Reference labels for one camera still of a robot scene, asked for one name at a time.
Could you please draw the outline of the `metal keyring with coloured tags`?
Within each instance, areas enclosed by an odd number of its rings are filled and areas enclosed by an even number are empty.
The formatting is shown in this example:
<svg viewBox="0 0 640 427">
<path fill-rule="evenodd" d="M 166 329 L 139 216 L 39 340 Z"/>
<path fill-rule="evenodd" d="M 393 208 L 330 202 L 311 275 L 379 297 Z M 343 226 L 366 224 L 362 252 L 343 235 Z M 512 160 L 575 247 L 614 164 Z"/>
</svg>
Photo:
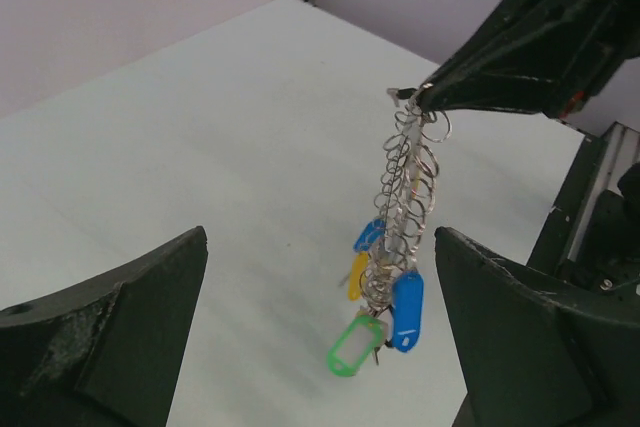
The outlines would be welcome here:
<svg viewBox="0 0 640 427">
<path fill-rule="evenodd" d="M 377 216 L 367 224 L 353 250 L 350 272 L 342 279 L 347 296 L 361 306 L 327 353 L 327 366 L 339 377 L 352 377 L 383 348 L 412 350 L 421 335 L 424 280 L 417 252 L 435 206 L 440 166 L 425 134 L 439 119 L 419 102 L 430 89 L 388 89 L 395 103 L 395 133 L 384 145 L 385 170 L 374 199 Z"/>
</svg>

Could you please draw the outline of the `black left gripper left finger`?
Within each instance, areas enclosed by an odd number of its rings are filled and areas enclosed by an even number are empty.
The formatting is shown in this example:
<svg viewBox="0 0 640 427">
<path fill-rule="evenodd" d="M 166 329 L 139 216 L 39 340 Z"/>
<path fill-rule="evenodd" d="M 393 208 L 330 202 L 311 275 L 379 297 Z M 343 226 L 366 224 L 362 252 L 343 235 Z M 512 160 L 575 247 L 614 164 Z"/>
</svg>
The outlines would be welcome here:
<svg viewBox="0 0 640 427">
<path fill-rule="evenodd" d="M 4 426 L 164 426 L 207 264 L 203 227 L 1 312 Z"/>
</svg>

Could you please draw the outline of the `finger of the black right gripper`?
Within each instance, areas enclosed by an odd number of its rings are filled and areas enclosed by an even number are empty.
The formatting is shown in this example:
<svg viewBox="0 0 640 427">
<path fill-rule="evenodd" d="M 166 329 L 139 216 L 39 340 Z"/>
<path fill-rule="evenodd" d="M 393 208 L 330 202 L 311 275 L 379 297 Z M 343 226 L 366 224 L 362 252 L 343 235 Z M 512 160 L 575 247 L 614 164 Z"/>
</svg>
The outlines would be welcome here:
<svg viewBox="0 0 640 427">
<path fill-rule="evenodd" d="M 625 61 L 634 59 L 639 55 L 639 0 L 502 0 L 469 40 L 517 42 L 543 36 L 582 41 L 619 36 Z"/>
<path fill-rule="evenodd" d="M 578 112 L 625 63 L 621 37 L 556 36 L 506 42 L 471 39 L 427 80 L 422 111 L 543 114 Z"/>
</svg>

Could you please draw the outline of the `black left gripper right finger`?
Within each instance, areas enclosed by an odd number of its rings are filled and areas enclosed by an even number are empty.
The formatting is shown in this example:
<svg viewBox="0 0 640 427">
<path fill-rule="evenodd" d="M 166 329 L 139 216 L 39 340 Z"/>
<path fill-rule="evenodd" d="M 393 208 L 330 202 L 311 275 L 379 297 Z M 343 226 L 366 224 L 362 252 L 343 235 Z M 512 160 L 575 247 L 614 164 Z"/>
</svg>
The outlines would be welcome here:
<svg viewBox="0 0 640 427">
<path fill-rule="evenodd" d="M 436 268 L 467 393 L 456 426 L 636 426 L 639 309 L 450 227 Z"/>
</svg>

